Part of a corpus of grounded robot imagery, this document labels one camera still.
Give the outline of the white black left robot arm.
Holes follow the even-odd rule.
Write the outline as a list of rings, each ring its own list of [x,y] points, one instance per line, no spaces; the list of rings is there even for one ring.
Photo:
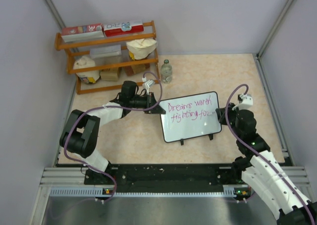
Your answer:
[[[159,105],[160,100],[156,100],[154,93],[150,91],[155,83],[152,79],[143,78],[143,90],[139,94],[136,82],[124,81],[121,91],[109,103],[85,112],[73,110],[59,140],[64,155],[95,171],[95,178],[100,183],[110,182],[110,162],[97,150],[99,128],[111,121],[124,118],[131,111],[166,114]]]

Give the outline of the tan cardboard box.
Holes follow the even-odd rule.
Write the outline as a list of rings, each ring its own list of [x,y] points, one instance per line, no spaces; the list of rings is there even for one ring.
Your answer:
[[[121,68],[108,68],[100,71],[101,80],[118,81],[121,75]]]

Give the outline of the white flour bag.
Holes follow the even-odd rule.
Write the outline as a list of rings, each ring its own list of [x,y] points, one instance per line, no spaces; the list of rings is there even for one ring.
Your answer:
[[[82,83],[95,84],[100,78],[99,70],[87,71],[87,68],[95,67],[96,63],[90,56],[82,56],[74,62],[73,69],[85,69],[83,72],[77,72]]]

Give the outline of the orange wooden shelf rack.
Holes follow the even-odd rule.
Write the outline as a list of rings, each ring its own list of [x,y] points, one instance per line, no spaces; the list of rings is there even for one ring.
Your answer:
[[[122,73],[129,77],[149,70],[153,64],[156,67],[156,75],[159,76],[159,57],[156,49],[143,59],[133,60],[129,55],[126,45],[128,41],[155,40],[157,37],[154,21],[145,22],[143,26],[151,27],[151,32],[75,43],[66,43],[61,33],[56,34],[54,47],[57,51],[64,50],[66,53],[66,72],[75,75],[77,94],[120,89]]]

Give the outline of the clear glass bottle green cap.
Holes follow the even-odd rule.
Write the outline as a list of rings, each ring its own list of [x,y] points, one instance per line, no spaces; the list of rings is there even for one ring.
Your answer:
[[[172,65],[169,60],[165,59],[160,69],[161,80],[163,83],[170,83],[172,81]]]

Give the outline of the red white box left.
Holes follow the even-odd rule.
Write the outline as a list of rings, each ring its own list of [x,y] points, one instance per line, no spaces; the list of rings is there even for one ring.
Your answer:
[[[65,42],[76,42],[104,37],[101,23],[63,28],[61,37]]]

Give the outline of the cream paper bag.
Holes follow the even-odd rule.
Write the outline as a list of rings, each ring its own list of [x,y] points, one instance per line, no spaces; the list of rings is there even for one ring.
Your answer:
[[[137,39],[126,42],[129,56],[132,60],[145,59],[157,48],[157,41],[154,39]]]

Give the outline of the red white box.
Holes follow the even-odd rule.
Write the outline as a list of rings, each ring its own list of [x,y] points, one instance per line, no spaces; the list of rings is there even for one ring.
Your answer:
[[[103,30],[106,37],[114,37],[143,32],[144,26],[141,20],[135,20],[105,24]]]
[[[76,42],[104,37],[101,23],[63,28],[61,37],[65,42]]]

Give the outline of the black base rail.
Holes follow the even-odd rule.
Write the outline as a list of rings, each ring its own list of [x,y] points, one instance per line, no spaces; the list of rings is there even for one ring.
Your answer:
[[[113,164],[117,192],[219,192],[245,185],[229,164]]]

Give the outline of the red white box right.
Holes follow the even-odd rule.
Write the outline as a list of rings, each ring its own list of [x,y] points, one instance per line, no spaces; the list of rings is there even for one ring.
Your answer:
[[[103,30],[106,37],[114,37],[143,32],[144,26],[141,20],[135,20],[105,24]]]

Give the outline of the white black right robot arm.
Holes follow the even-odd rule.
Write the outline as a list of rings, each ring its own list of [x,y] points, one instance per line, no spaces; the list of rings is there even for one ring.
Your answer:
[[[248,184],[267,205],[278,225],[315,225],[317,204],[290,180],[269,145],[257,133],[257,121],[249,110],[233,103],[215,110],[220,124],[228,126],[241,157],[231,165],[231,177]]]

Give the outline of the black framed whiteboard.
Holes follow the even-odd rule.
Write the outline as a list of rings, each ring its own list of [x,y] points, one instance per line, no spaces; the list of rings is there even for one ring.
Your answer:
[[[219,108],[215,91],[162,100],[159,104],[166,114],[160,115],[163,139],[166,143],[209,136],[222,131],[217,115],[208,116]]]

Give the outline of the clear plastic container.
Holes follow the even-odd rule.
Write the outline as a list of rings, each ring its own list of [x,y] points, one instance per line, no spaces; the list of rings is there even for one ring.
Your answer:
[[[90,50],[90,57],[96,65],[106,65],[122,62],[121,45],[93,48]]]

